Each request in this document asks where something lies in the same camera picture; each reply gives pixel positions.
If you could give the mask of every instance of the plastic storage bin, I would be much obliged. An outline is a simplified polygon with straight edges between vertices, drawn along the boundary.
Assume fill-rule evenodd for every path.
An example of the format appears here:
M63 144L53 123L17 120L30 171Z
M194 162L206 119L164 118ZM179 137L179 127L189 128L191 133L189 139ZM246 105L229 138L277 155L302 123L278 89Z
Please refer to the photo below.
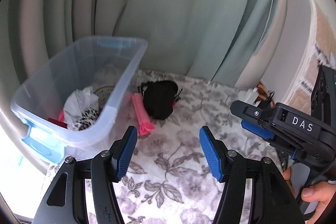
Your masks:
M11 100L11 110L28 125L22 141L54 164L63 160L67 147L66 154L80 148L82 160L109 148L118 138L113 136L112 128L120 108L130 105L146 48L147 41L139 38L85 37L51 58L19 87ZM93 126L74 132L47 121L48 117L58 118L74 90L92 85L96 73L110 65L121 76Z

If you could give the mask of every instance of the bed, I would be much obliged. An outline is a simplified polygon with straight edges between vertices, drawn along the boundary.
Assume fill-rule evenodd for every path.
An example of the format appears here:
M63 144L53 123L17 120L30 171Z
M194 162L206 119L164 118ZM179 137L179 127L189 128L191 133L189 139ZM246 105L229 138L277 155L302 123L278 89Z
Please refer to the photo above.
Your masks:
M217 82L155 71L139 71L138 83L173 80L182 88L181 100L156 130L139 136L127 175L114 184L127 224L211 224L223 184L211 175L199 144L199 130L207 125L215 138L246 158L270 157L281 169L274 148L244 130L230 112L238 90ZM124 127L138 126L133 107L120 114ZM42 189L46 192L59 167L50 165ZM85 181L89 222L97 223L90 180ZM251 181L247 180L241 223L247 223Z

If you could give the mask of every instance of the human hand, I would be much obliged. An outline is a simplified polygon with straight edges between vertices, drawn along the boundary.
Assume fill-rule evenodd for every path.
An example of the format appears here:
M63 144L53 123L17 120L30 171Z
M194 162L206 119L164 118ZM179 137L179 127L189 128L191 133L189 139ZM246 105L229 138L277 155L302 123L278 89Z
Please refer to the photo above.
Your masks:
M283 174L283 178L286 180L289 188L291 189L292 193L294 193L294 189L291 185L290 178L291 178L291 169L288 168ZM312 185L308 188L304 188L301 192L301 198L303 201L306 202L314 202L319 201L315 209L314 215L306 221L306 224L314 224L316 220L322 215L326 207L328 206L329 202L333 198L336 192L336 185L330 184L325 181L321 181L315 185Z

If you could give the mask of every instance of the black bag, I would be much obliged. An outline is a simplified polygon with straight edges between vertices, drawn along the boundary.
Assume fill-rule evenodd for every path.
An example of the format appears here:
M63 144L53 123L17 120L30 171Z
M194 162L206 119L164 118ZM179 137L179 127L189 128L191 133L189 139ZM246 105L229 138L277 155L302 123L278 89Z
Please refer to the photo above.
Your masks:
M179 87L173 81L142 83L140 86L143 95L143 106L150 117L165 120L173 112L173 104L180 97Z

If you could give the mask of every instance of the pink object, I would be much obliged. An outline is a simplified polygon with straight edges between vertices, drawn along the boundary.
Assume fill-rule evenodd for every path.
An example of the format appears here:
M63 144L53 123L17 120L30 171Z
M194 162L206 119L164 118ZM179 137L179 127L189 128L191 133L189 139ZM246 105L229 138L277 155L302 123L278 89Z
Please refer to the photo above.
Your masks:
M140 126L139 133L140 135L147 135L150 131L155 130L155 127L152 125L151 120L149 119L149 116L143 106L142 95L140 93L135 93L132 96L132 101Z
M58 120L60 122L64 122L64 112L63 112L63 110L58 114Z

